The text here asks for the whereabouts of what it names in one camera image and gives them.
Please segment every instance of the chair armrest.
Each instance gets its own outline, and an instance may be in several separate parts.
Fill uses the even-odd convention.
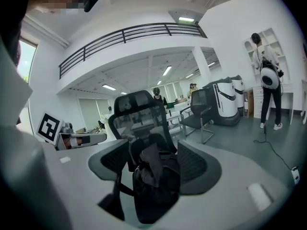
[[[187,110],[187,109],[189,109],[189,108],[191,108],[191,106],[187,106],[186,108],[180,110],[180,115],[182,114],[183,111],[185,111],[185,110]]]
[[[201,117],[203,117],[204,115],[206,115],[210,110],[211,110],[211,106],[209,106],[209,107],[207,107],[205,110],[203,110],[202,112],[201,112]]]

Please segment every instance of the man in white shirt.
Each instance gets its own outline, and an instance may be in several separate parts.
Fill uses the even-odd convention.
[[[257,45],[257,49],[253,54],[253,59],[255,62],[255,68],[262,70],[262,61],[265,58],[269,62],[271,62],[277,69],[279,66],[279,61],[276,53],[273,49],[267,45],[262,45],[261,37],[257,33],[253,33],[251,36],[252,41]],[[276,106],[276,119],[274,130],[281,129],[283,124],[281,123],[282,118],[282,94],[281,94],[281,84],[279,83],[278,88],[275,90],[267,89],[263,87],[263,103],[262,103],[262,111],[261,111],[261,124],[260,128],[264,128],[266,115],[270,105],[271,94],[273,95],[273,99]]]

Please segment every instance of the mesh chair back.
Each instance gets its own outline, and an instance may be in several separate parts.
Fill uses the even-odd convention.
[[[176,153],[168,131],[165,108],[147,91],[139,91],[118,97],[114,102],[114,115],[109,119],[109,126],[116,139],[129,140],[131,145],[138,139],[145,146],[152,143],[156,134],[165,138],[167,150]]]
[[[191,111],[196,117],[200,117],[201,112],[208,106],[206,91],[204,89],[192,92]]]

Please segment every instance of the white sneakers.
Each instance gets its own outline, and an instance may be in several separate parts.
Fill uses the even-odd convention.
[[[274,130],[279,130],[279,129],[281,129],[282,127],[283,127],[283,124],[282,124],[282,123],[280,123],[279,125],[275,124],[275,125],[274,125]],[[261,123],[261,124],[260,124],[260,128],[264,128],[264,123]]]
[[[275,124],[275,125],[274,125],[274,130],[279,130],[279,129],[281,129],[282,127],[283,127],[283,124],[282,124],[282,123],[280,123],[279,125]]]

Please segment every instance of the black pants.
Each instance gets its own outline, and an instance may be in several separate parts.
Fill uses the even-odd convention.
[[[271,94],[273,95],[273,99],[276,106],[276,119],[275,124],[279,125],[282,118],[282,93],[281,86],[279,84],[276,90],[270,90],[263,87],[263,104],[261,111],[261,122],[265,123],[265,119],[267,116],[267,112],[270,105]]]

